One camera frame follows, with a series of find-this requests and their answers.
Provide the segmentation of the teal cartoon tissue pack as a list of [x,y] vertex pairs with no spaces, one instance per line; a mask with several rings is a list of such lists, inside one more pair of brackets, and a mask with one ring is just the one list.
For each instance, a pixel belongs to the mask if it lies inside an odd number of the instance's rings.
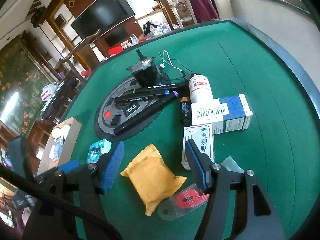
[[112,143],[106,139],[99,140],[95,143],[93,143],[89,147],[89,152],[87,156],[87,163],[96,163],[100,156],[108,153],[111,149]]

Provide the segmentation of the white red plaster box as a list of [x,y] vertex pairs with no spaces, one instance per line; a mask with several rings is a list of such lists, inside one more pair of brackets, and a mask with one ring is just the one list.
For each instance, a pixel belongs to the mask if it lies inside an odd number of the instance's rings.
[[185,143],[193,140],[201,153],[205,153],[214,162],[214,136],[212,124],[188,126],[183,131],[183,148],[181,164],[186,170],[190,170],[188,160],[185,155]]

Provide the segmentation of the clear pack red disc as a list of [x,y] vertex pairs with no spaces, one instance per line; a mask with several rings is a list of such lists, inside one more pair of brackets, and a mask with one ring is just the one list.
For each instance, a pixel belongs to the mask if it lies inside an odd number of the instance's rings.
[[174,221],[198,209],[208,202],[209,195],[204,194],[195,183],[163,200],[157,207],[162,220]]

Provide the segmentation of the orange snack packet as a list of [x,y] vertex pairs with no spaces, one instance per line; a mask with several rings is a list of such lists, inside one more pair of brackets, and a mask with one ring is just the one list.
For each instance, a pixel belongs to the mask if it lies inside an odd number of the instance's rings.
[[146,216],[151,216],[160,202],[172,197],[187,180],[167,167],[154,144],[135,156],[120,175],[130,179],[145,205]]

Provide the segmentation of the white blue medicine box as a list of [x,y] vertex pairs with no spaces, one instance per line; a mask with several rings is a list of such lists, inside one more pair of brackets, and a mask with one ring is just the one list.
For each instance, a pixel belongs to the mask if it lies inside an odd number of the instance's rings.
[[191,104],[192,125],[212,124],[213,134],[248,129],[252,117],[244,94]]

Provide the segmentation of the long black marker purple cap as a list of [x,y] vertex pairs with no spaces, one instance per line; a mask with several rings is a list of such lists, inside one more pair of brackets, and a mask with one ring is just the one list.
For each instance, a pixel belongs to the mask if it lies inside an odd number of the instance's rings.
[[130,129],[134,128],[135,126],[137,126],[153,114],[162,110],[166,105],[171,103],[176,98],[179,98],[179,93],[176,90],[174,90],[173,92],[170,92],[168,95],[158,99],[155,103],[146,107],[141,112],[137,113],[135,116],[129,118],[127,121],[116,127],[113,130],[113,135],[119,136],[129,131]]

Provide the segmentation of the small white red-label bottle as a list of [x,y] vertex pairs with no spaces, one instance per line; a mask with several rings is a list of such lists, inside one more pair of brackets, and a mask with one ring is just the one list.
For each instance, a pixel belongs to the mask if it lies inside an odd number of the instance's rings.
[[189,93],[191,103],[213,100],[212,89],[206,76],[196,74],[189,80]]

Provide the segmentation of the cardboard tray box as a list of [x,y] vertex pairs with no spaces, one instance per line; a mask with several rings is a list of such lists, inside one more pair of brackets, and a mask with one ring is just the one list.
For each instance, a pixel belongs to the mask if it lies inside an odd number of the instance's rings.
[[44,148],[37,175],[70,161],[81,127],[82,123],[72,117],[53,128]]

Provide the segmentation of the round grey table console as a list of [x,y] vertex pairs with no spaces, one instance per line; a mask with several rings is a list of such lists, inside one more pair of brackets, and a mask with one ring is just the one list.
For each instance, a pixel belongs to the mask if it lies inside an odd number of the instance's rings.
[[157,99],[151,99],[146,101],[124,103],[114,102],[114,99],[116,97],[128,94],[129,92],[138,88],[140,88],[140,85],[138,84],[137,80],[131,75],[117,84],[107,94],[107,96],[98,107],[93,122],[94,132],[99,139],[106,139],[110,142],[129,139],[148,127],[149,124],[151,124],[157,118],[160,111],[154,113],[129,131],[119,136],[113,135],[113,130],[116,127],[121,125],[126,120],[129,120],[129,118],[140,113],[146,107],[149,107],[151,104],[158,101]]

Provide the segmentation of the black marker blue cap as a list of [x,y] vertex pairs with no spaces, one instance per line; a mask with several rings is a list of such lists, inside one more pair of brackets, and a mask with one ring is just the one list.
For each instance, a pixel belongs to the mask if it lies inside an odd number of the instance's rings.
[[114,99],[115,103],[124,103],[124,102],[133,102],[133,101],[139,101],[139,100],[150,100],[154,98],[159,98],[166,96],[170,93],[170,90],[163,89],[163,90],[151,90],[146,92],[140,92],[140,93],[131,93],[126,94],[122,96],[118,96]]

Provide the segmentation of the black folding side table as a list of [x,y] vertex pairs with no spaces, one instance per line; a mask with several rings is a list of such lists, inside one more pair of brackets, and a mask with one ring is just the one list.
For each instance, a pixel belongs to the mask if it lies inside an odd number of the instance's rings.
[[70,92],[78,85],[74,76],[64,79],[57,87],[52,97],[41,109],[39,119],[42,122],[51,122],[67,102]]

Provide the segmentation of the black marker green cap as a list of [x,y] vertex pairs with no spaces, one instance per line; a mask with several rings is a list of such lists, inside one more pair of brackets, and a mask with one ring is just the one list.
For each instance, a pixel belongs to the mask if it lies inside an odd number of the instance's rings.
[[184,89],[188,86],[189,86],[189,84],[187,82],[171,83],[171,84],[165,84],[165,85],[157,85],[157,86],[134,89],[132,93],[137,94],[137,93],[166,90],[166,89],[167,90],[181,90],[181,89]]

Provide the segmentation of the white red plastic bag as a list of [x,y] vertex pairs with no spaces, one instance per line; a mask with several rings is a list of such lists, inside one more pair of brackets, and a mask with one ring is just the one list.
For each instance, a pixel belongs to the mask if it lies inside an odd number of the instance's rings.
[[57,87],[58,87],[58,83],[56,82],[44,86],[41,93],[42,101],[46,102],[50,100],[54,92],[57,90]]

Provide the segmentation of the black electric motor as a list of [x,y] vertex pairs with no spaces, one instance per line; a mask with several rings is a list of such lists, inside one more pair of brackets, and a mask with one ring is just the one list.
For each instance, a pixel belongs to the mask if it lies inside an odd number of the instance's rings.
[[140,50],[136,50],[139,61],[127,67],[127,70],[133,75],[141,87],[151,87],[161,84],[161,74],[155,64],[155,57],[144,56]]

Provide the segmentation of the wooden chair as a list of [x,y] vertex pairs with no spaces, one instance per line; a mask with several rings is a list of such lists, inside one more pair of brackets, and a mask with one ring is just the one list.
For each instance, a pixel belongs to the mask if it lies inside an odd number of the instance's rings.
[[77,70],[72,59],[76,59],[77,63],[82,68],[91,70],[92,72],[99,66],[100,61],[93,49],[97,48],[102,54],[102,61],[109,59],[108,48],[103,39],[101,30],[98,29],[92,35],[82,39],[77,45],[72,45],[66,57],[59,59],[54,67],[57,72],[66,71],[65,77],[74,76],[81,83],[86,82],[84,76],[81,75],[81,70]]

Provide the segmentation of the maroon cloth on rack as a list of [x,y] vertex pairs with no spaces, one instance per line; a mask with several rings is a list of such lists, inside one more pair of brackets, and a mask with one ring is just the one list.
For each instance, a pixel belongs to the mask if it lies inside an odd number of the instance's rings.
[[198,23],[219,20],[212,0],[189,0]]

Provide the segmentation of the green floral wall painting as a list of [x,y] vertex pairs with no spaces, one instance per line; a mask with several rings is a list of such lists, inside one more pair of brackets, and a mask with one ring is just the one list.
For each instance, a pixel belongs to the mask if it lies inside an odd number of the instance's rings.
[[20,37],[1,49],[1,122],[19,135],[28,135],[44,105],[41,93],[50,84],[28,53]]

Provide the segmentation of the wall television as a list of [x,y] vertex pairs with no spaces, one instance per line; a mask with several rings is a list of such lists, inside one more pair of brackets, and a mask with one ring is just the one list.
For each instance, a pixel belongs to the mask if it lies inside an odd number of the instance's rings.
[[104,34],[134,15],[127,0],[95,0],[73,21],[71,27],[81,38],[86,38],[97,30]]

